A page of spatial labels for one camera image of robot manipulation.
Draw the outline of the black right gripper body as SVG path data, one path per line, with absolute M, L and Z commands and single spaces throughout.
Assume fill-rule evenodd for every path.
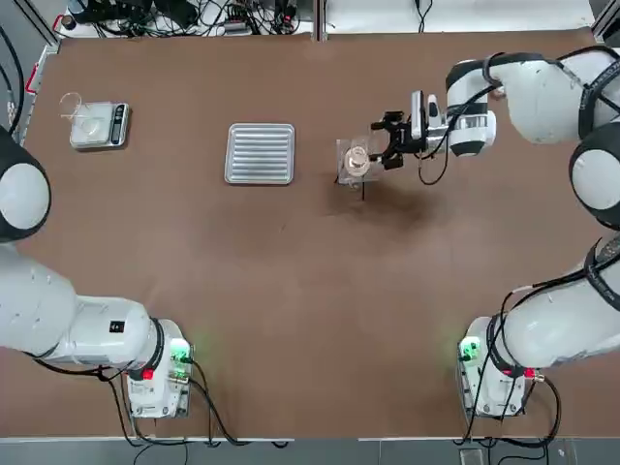
M 420 138 L 412 136 L 410 123 L 397 123 L 389 128 L 389 150 L 394 154 L 420 153 Z

